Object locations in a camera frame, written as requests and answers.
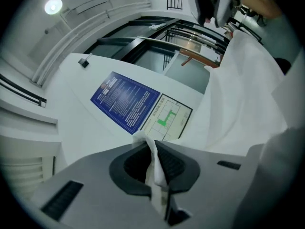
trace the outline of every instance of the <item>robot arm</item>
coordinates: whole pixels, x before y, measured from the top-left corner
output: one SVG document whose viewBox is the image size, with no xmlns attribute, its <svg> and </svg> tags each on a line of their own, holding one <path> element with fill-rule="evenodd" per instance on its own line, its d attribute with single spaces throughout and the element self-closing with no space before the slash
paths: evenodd
<svg viewBox="0 0 305 229">
<path fill-rule="evenodd" d="M 200 25 L 206 19 L 215 18 L 216 27 L 224 26 L 236 7 L 242 5 L 242 0 L 189 0 L 191 12 Z"/>
</svg>

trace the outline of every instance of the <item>black slot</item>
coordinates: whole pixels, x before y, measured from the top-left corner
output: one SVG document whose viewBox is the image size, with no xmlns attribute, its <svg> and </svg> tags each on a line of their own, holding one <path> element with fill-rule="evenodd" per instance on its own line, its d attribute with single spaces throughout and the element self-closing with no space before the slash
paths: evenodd
<svg viewBox="0 0 305 229">
<path fill-rule="evenodd" d="M 218 161 L 217 164 L 220 165 L 220 166 L 230 168 L 230 169 L 234 169 L 234 170 L 239 170 L 239 168 L 241 166 L 240 164 L 232 163 L 232 162 L 229 162 L 229 161 L 223 161 L 223 160 Z"/>
<path fill-rule="evenodd" d="M 59 220 L 82 186 L 81 183 L 69 181 L 41 210 L 52 219 Z"/>
</svg>

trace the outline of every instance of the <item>ceiling light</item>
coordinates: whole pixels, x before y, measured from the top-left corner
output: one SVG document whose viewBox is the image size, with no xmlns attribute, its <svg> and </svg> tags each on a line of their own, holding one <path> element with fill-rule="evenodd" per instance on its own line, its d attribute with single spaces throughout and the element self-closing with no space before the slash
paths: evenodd
<svg viewBox="0 0 305 229">
<path fill-rule="evenodd" d="M 47 14 L 55 14 L 58 13 L 62 8 L 61 0 L 49 0 L 46 5 L 44 5 L 44 10 Z"/>
</svg>

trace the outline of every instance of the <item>informational sign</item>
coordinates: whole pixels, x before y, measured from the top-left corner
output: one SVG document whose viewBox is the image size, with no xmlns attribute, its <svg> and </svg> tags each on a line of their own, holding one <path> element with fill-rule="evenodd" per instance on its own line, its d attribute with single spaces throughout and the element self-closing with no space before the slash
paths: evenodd
<svg viewBox="0 0 305 229">
<path fill-rule="evenodd" d="M 191 113 L 191 108 L 162 94 L 142 130 L 154 140 L 175 140 L 181 136 Z"/>
<path fill-rule="evenodd" d="M 160 96 L 160 92 L 111 72 L 91 101 L 120 127 L 135 133 Z"/>
</svg>

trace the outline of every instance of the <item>blue sign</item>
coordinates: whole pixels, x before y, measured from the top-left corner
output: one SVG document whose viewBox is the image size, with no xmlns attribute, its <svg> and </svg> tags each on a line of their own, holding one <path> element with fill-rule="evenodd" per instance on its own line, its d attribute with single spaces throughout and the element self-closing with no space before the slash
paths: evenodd
<svg viewBox="0 0 305 229">
<path fill-rule="evenodd" d="M 91 101 L 130 134 L 135 133 L 158 100 L 160 92 L 111 72 Z"/>
</svg>

